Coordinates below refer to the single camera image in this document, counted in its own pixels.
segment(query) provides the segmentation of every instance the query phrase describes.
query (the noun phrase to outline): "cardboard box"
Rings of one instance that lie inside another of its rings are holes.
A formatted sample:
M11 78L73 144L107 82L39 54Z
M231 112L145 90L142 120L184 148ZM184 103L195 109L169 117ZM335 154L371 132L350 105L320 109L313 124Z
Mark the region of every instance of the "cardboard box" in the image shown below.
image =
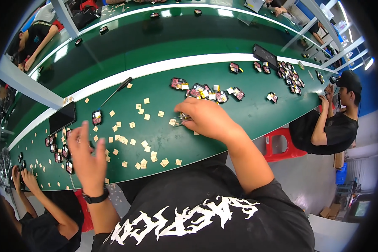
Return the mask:
M329 212L329 217L333 217L333 218L335 218L337 215L338 215L338 213L339 213L339 210L340 210L340 204L335 204L335 203L333 203L332 205L331 205L331 208L330 208L331 210L330 210L330 212Z
M328 218L329 217L329 212L331 211L330 208L328 208L327 206L322 210L322 212L319 214L319 216L323 217L323 218Z
M333 168L342 168L344 164L344 151L335 154L335 160L333 162Z

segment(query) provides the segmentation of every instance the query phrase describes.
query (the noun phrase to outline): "black watch strap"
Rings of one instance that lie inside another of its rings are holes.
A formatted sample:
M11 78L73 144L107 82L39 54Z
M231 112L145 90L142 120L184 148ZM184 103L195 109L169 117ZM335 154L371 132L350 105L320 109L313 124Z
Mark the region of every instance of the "black watch strap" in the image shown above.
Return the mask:
M109 191L106 185L104 185L104 193L99 197L90 197L84 192L82 194L83 194L83 198L88 204L95 204L95 203L101 203L102 201L106 200L106 198L109 196Z

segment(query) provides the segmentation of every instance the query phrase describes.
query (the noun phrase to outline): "man's right hand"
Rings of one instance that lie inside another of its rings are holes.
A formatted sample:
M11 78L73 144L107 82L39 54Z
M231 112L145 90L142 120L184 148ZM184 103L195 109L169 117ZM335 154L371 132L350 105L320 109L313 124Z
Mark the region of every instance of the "man's right hand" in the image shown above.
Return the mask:
M186 98L176 105L175 112L183 112L192 117L192 121L182 124L208 138L214 138L227 144L229 136L235 136L236 131L243 131L230 116L215 102Z
M333 99L333 95L335 93L335 90L333 88L333 85L329 84L326 88L325 88L325 93L326 93L326 98L328 100L332 100Z

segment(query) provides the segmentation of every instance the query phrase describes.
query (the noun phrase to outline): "red plastic stool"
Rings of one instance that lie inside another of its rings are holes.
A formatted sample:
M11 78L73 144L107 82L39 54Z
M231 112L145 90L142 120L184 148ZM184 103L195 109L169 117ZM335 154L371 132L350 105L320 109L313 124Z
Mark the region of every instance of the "red plastic stool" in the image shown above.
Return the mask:
M85 1L84 3L80 4L80 10L83 10L87 5L94 7L95 9L93 9L93 10L98 9L98 6L95 4L94 0L88 0L88 1Z
M273 154L272 137L274 135L282 135L287 140L287 149L283 153ZM265 135L266 137L266 155L264 158L267 162L276 162L283 159L293 159L300 156L304 156L307 152L297 149L291 141L290 129L279 128L275 131Z
M61 31L64 28L64 26L57 19L52 24L56 25L59 31Z
M85 202L85 199L83 198L82 192L83 192L82 189L78 189L77 191L74 192L74 194L79 200L81 209L83 210L83 214L84 214L84 223L83 223L83 228L81 229L81 231L88 232L94 229L94 225L92 224L91 214L88 212L87 203Z

